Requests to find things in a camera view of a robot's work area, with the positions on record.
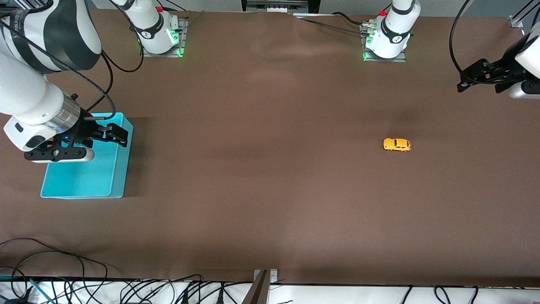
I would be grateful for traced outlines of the yellow beetle toy car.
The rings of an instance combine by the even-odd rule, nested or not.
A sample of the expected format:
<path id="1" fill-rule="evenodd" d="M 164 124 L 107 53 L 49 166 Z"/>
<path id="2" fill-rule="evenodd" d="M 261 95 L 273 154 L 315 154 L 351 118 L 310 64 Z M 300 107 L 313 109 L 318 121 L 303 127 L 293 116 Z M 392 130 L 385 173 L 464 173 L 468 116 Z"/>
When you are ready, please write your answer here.
<path id="1" fill-rule="evenodd" d="M 411 142 L 404 138 L 385 138 L 383 148 L 386 151 L 408 152 L 411 150 Z"/>

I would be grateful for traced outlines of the teal plastic bin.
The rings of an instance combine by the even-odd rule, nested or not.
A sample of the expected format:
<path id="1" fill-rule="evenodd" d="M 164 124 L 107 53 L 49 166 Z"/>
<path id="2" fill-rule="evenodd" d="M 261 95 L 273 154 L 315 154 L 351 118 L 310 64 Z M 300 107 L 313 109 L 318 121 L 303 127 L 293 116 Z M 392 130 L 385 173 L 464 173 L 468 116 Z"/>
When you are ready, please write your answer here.
<path id="1" fill-rule="evenodd" d="M 128 145 L 95 141 L 94 158 L 87 162 L 49 163 L 46 168 L 41 198 L 108 199 L 124 195 L 129 167 L 133 125 L 122 112 L 100 125 L 115 123 L 128 131 Z"/>

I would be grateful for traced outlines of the black power strip device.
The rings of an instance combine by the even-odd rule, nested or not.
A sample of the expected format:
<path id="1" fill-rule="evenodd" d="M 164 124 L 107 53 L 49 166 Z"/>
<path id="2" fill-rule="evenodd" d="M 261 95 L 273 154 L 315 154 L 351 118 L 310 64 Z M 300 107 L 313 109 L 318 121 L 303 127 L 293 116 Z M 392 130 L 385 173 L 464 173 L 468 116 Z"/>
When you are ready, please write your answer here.
<path id="1" fill-rule="evenodd" d="M 244 12 L 317 14 L 321 0 L 240 0 Z"/>

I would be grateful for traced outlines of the aluminium profile post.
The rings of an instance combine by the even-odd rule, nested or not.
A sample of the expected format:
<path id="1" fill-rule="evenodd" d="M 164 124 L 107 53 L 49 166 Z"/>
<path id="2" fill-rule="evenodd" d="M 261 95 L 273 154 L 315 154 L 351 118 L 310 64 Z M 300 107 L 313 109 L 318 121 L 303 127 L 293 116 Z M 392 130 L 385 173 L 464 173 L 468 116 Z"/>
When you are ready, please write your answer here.
<path id="1" fill-rule="evenodd" d="M 540 8 L 540 0 L 528 0 L 528 2 L 517 13 L 508 17 L 510 27 L 524 27 L 523 21 L 525 18 L 538 8 Z"/>

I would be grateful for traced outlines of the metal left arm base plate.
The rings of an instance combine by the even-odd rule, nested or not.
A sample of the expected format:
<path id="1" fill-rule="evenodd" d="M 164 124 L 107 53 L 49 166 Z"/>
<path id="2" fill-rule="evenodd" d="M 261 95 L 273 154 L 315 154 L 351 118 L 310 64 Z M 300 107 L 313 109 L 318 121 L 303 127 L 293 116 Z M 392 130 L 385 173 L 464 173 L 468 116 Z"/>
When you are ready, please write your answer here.
<path id="1" fill-rule="evenodd" d="M 376 24 L 363 23 L 361 26 L 362 51 L 364 61 L 405 63 L 405 48 L 410 38 L 405 36 L 387 37 L 378 30 Z"/>

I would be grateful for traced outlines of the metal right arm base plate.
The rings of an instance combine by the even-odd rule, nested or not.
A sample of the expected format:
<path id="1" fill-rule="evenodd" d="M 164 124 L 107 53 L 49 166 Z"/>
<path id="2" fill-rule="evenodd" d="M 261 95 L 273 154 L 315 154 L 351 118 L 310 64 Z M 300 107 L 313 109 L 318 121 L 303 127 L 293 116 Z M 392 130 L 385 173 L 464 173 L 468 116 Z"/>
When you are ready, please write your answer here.
<path id="1" fill-rule="evenodd" d="M 144 57 L 181 58 L 184 56 L 189 20 L 178 16 L 168 15 L 164 31 L 167 34 L 171 48 L 167 52 L 154 54 L 143 48 Z"/>

